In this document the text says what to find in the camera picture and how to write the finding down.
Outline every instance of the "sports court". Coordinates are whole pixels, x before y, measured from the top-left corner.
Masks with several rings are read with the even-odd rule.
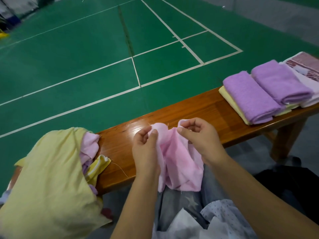
[[[0,189],[48,131],[99,132],[299,51],[319,55],[201,0],[58,1],[0,40]]]

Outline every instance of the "star print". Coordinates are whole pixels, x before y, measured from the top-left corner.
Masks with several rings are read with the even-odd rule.
[[[188,197],[185,197],[188,201],[189,201],[189,205],[188,205],[188,207],[189,206],[193,206],[194,208],[198,205],[195,201],[194,201],[194,198],[193,198],[193,196],[191,196],[190,198],[188,198]]]

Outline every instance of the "folded purple towel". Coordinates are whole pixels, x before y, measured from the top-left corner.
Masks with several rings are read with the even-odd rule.
[[[276,60],[253,68],[251,76],[278,104],[300,103],[314,94],[288,67]]]
[[[252,124],[268,122],[284,109],[246,71],[227,77],[223,84]]]

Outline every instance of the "person's left hand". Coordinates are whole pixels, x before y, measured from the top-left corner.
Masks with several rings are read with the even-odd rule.
[[[148,136],[151,126],[142,128],[133,138],[133,158],[136,167],[136,177],[158,179],[160,166],[157,161],[156,141],[158,132],[156,129]]]

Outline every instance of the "yellow towel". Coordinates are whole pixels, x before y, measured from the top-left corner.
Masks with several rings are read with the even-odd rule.
[[[84,128],[45,134],[17,165],[23,165],[0,210],[4,238],[86,238],[111,220],[82,173]]]
[[[275,117],[287,114],[287,113],[291,112],[293,109],[297,108],[298,106],[299,106],[299,104],[286,105],[286,109],[283,112],[277,114]]]
[[[104,155],[98,156],[98,158],[90,165],[88,171],[85,174],[85,179],[88,184],[96,186],[98,175],[110,164],[111,160]]]
[[[251,123],[246,119],[244,116],[244,113],[241,111],[241,109],[237,106],[236,102],[233,100],[233,98],[230,96],[230,94],[227,92],[224,86],[222,86],[219,90],[219,93],[222,95],[222,97],[225,98],[225,100],[230,104],[230,106],[235,110],[235,112],[238,113],[238,115],[241,117],[241,119],[244,121],[246,125],[250,125]]]

